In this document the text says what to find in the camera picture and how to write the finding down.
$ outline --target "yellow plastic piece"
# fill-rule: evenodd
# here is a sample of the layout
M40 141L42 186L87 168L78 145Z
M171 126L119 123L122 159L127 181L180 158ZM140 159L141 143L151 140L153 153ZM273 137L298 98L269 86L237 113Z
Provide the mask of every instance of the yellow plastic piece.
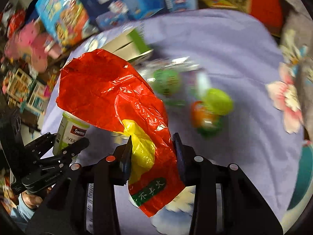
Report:
M155 145L151 138L133 121L124 119L122 121L124 132L118 132L125 136L131 136L133 145L131 156L131 173L128 184L137 182L141 175L149 171L154 165Z

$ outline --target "person's arm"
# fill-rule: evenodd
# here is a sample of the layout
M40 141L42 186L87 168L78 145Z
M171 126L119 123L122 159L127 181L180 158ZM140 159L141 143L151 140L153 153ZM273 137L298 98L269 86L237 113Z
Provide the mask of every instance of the person's arm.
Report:
M42 198L23 192L19 195L18 202L18 206L11 210L11 218L22 231L25 231L27 223L35 213L37 205L42 202Z

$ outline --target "blue sleeve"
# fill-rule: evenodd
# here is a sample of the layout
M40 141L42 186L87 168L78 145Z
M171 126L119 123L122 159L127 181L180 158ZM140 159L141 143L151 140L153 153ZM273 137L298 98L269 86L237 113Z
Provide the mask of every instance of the blue sleeve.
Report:
M22 231L25 231L27 223L32 218L35 211L25 205L22 199L22 194L19 195L18 202L18 206L16 208L12 208L11 218Z

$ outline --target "pink flower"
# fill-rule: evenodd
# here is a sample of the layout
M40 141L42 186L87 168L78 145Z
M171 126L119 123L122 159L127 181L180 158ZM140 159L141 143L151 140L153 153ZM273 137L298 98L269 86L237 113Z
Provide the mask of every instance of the pink flower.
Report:
M301 124L303 124L303 119L290 68L281 62L278 70L282 81L268 84L266 88L269 97L273 100L274 107L284 112L284 128L286 132L298 132Z

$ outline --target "white chinese character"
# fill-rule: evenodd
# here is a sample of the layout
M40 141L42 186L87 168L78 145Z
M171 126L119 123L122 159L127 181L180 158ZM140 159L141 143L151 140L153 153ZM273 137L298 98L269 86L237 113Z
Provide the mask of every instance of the white chinese character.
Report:
M140 197L140 200L142 201L142 199L146 199L146 194L144 194L144 192L142 192L140 195L139 195L139 197Z
M155 191L155 189L153 189L153 187L149 187L150 193L149 194L153 194L153 192Z
M156 181L156 186L157 186L157 188L158 189L160 189L160 187L162 186L162 185L165 185L164 183L160 183L160 181Z

